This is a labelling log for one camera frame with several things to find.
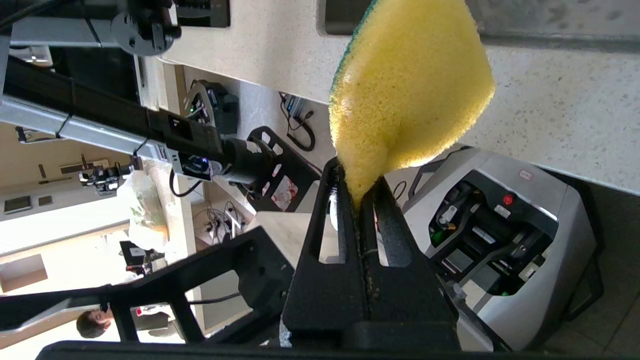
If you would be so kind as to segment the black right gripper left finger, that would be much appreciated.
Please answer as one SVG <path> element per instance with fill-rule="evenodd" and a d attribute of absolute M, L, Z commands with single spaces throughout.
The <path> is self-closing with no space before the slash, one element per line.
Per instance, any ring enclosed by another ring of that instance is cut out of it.
<path fill-rule="evenodd" d="M 320 262 L 330 196 L 337 196 L 338 263 Z M 324 167 L 298 262 L 295 265 L 282 326 L 293 348 L 341 348 L 345 331 L 365 318 L 367 305 L 354 208 L 345 171 L 337 158 Z"/>

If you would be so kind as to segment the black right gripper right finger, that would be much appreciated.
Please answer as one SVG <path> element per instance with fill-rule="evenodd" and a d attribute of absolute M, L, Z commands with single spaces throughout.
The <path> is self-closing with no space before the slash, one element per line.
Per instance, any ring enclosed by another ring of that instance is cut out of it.
<path fill-rule="evenodd" d="M 358 244 L 365 312 L 350 326 L 350 344 L 380 351 L 458 350 L 457 310 L 383 178 L 361 201 Z"/>

